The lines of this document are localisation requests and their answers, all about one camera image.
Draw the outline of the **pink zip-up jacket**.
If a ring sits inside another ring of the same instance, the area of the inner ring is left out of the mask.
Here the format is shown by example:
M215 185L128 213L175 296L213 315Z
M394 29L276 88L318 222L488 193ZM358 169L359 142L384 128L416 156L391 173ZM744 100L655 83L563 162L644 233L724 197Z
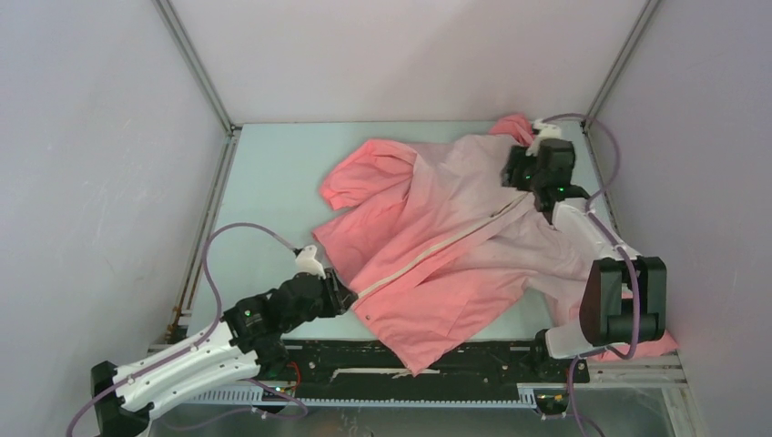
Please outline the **pink zip-up jacket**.
M548 222L532 193L502 183L511 148L533 141L521 114L450 144L373 138L322 181L337 215L314 238L357 293L356 316L410 373L488 327L528 289L550 303L554 357L593 348L579 319L591 255L573 230Z

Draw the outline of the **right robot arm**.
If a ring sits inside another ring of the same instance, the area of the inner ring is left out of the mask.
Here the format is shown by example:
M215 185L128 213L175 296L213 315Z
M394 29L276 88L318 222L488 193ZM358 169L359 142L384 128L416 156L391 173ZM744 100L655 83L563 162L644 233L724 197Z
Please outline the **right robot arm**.
M630 360L665 336L667 268L627 245L594 212L594 197L573 184L576 154L560 138L537 141L537 150L512 147L503 185L528 191L535 209L590 261L575 319L543 332L545 346L533 351L535 377L551 381L566 359L610 352Z

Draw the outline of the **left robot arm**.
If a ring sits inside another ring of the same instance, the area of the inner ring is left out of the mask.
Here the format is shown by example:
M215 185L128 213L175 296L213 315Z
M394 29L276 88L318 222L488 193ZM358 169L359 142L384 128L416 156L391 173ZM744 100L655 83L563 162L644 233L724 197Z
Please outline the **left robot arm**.
M277 379L288 367L281 339L300 325L346 313L357 294L333 269L301 272L277 288L239 300L204 330L130 364L91 370L102 436L138 436L177 405L234 381Z

